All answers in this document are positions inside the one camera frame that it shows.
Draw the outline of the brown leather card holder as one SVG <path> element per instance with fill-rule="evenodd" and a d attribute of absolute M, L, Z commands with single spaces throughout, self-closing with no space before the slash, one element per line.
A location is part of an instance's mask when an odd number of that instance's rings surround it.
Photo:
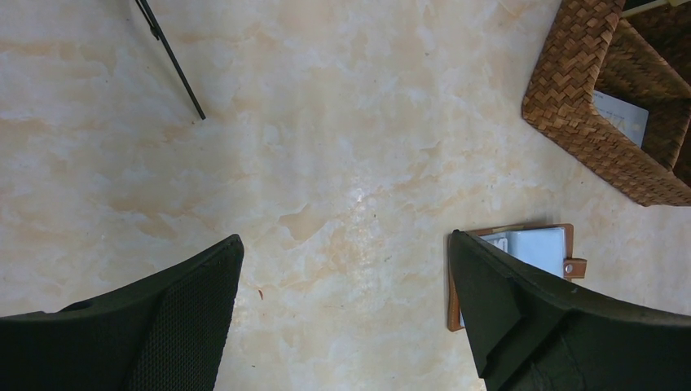
<path fill-rule="evenodd" d="M 496 247 L 508 257 L 547 274 L 568 281 L 585 277 L 588 261 L 573 255 L 574 226 L 570 223 L 498 226 L 467 233 Z M 449 233 L 446 245 L 448 330 L 458 332 L 465 329 L 466 314 L 474 328 L 479 324 L 479 314 L 495 320 L 490 308 L 505 308 L 501 300 L 512 296 L 511 283 L 503 280 L 500 270 L 486 264 L 491 259 L 489 254 L 470 252 L 481 248 L 478 243 L 460 242 L 453 233 Z"/>

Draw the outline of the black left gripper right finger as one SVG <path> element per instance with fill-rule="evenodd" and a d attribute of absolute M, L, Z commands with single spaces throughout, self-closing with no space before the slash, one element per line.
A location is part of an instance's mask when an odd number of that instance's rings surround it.
<path fill-rule="evenodd" d="M 687 390 L 690 318 L 620 301 L 526 264 L 467 231 L 449 268 L 489 390 Z"/>

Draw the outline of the woven wicker divided basket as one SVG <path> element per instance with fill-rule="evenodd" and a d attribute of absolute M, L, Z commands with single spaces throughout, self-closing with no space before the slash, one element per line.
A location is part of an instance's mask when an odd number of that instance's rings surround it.
<path fill-rule="evenodd" d="M 641 143 L 596 110 L 599 92 L 648 112 Z M 690 5 L 562 2 L 522 115 L 637 204 L 689 205 Z"/>

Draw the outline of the black tripod with grey tube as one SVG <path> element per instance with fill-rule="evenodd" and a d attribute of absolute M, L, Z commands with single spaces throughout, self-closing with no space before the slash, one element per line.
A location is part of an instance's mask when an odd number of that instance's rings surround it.
<path fill-rule="evenodd" d="M 140 12 L 143 14 L 145 20 L 147 21 L 147 25 L 149 26 L 149 30 L 152 34 L 152 36 L 159 41 L 162 46 L 165 49 L 166 54 L 169 57 L 169 60 L 171 61 L 172 65 L 174 66 L 175 72 L 177 73 L 180 81 L 183 84 L 183 87 L 185 91 L 187 92 L 196 112 L 198 113 L 200 119 L 203 121 L 206 119 L 205 112 L 203 108 L 201 107 L 193 89 L 191 88 L 188 79 L 180 66 L 178 59 L 176 55 L 174 54 L 174 51 L 172 50 L 172 47 L 170 46 L 167 37 L 165 36 L 165 33 L 163 32 L 160 24 L 158 23 L 158 20 L 151 9 L 150 5 L 148 4 L 147 0 L 135 0 L 135 3 L 137 4 Z"/>

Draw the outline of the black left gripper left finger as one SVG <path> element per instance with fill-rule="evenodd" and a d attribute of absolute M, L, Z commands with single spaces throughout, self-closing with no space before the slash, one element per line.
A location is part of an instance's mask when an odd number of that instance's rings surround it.
<path fill-rule="evenodd" d="M 122 288 L 1 320 L 4 390 L 211 390 L 244 258 L 231 235 Z"/>

